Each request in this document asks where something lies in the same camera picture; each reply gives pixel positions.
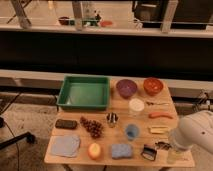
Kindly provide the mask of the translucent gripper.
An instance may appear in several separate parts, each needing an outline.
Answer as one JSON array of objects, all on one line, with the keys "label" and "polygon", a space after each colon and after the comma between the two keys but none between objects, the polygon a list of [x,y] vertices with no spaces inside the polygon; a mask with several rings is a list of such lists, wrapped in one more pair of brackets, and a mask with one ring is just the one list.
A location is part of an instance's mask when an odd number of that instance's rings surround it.
[{"label": "translucent gripper", "polygon": [[168,142],[170,144],[170,148],[168,150],[167,163],[175,164],[177,161],[182,159],[182,152],[175,146],[173,131],[170,131],[168,134]]}]

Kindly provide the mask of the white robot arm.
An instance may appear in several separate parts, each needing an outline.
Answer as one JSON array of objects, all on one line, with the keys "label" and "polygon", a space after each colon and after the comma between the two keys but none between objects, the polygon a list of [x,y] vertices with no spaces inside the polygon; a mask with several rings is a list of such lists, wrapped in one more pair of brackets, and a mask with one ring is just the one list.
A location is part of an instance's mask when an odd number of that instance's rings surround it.
[{"label": "white robot arm", "polygon": [[184,152],[198,145],[213,154],[213,112],[202,110],[181,117],[175,128],[168,133],[170,149],[167,162],[174,164]]}]

